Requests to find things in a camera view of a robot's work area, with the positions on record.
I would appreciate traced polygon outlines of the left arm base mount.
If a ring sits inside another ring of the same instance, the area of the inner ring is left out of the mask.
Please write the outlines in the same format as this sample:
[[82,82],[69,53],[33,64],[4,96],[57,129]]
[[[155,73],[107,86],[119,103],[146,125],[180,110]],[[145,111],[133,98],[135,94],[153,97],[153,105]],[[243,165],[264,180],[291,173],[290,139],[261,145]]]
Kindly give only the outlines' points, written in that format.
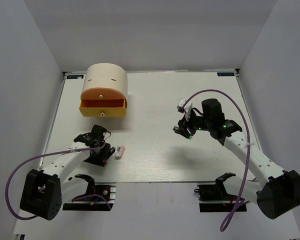
[[69,177],[62,188],[64,211],[108,212],[116,198],[116,183],[97,183],[86,174]]

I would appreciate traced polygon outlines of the orange container drawer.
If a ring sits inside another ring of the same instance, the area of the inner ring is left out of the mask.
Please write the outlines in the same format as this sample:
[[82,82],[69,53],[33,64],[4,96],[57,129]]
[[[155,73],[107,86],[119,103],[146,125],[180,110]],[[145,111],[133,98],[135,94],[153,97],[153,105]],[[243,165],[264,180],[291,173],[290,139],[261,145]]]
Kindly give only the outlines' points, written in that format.
[[89,101],[89,100],[121,100],[126,99],[126,96],[114,89],[106,87],[91,87],[87,88],[81,93],[80,99]]

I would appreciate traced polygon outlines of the green cap black highlighter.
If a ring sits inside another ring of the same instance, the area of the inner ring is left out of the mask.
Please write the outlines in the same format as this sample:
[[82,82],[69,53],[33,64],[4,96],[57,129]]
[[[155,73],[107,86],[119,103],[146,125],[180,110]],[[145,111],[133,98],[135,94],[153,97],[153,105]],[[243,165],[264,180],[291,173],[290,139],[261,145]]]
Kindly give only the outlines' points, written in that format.
[[181,135],[182,137],[186,138],[186,139],[191,139],[192,138],[192,134],[191,132],[187,129],[187,128],[182,128],[182,127],[177,127],[175,126],[173,128],[173,131],[178,134],[178,135]]

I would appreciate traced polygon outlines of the pink cap black highlighter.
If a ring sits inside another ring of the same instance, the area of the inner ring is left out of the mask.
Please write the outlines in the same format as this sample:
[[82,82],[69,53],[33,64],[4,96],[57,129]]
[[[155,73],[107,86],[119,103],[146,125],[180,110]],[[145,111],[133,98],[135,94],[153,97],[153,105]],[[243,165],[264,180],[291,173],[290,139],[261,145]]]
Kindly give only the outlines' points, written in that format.
[[106,152],[105,152],[105,157],[103,160],[103,165],[105,166],[108,163],[108,159],[116,152],[116,149],[114,147],[109,148]]

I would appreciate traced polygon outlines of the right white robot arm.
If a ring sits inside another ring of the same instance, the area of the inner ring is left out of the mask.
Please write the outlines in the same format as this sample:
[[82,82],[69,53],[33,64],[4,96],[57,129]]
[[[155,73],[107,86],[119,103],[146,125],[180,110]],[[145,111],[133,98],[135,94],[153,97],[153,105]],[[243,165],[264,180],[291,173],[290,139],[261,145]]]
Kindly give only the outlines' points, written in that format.
[[174,132],[191,139],[197,131],[207,131],[223,147],[232,152],[248,170],[255,181],[242,179],[227,172],[215,179],[214,184],[199,185],[194,191],[203,202],[229,200],[241,193],[240,200],[258,205],[269,219],[276,219],[300,205],[300,175],[286,171],[270,160],[262,151],[248,143],[248,137],[233,120],[226,119],[221,103],[210,98],[202,101],[202,114],[196,114],[193,104],[181,99],[177,110],[183,117],[174,127]]

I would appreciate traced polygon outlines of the yellow container drawer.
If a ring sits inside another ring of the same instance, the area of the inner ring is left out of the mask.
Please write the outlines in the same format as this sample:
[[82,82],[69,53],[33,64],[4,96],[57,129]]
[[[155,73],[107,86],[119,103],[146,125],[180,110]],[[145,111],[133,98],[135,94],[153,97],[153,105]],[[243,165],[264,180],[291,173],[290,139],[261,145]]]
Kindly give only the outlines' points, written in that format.
[[82,100],[79,110],[84,117],[120,118],[127,115],[126,99]]

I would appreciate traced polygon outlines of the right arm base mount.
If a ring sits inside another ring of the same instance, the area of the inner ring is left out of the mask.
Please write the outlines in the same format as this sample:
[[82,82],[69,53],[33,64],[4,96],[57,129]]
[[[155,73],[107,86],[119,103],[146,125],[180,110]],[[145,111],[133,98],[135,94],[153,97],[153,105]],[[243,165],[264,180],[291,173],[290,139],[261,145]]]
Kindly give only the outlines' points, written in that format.
[[[234,193],[225,184],[234,183]],[[193,190],[198,197],[200,213],[230,213],[235,206],[242,179],[232,172],[217,177],[215,181],[198,183]]]

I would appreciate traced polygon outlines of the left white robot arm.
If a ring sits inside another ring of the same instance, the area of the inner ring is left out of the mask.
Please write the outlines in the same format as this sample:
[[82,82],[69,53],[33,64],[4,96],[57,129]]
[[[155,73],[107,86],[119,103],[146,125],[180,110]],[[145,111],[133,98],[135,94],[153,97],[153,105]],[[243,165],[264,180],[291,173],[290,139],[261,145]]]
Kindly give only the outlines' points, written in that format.
[[74,170],[82,163],[104,167],[115,149],[106,142],[107,129],[94,125],[87,133],[74,138],[68,150],[40,170],[31,170],[26,178],[20,209],[45,220],[57,216],[63,205],[72,201],[103,199],[95,179]]

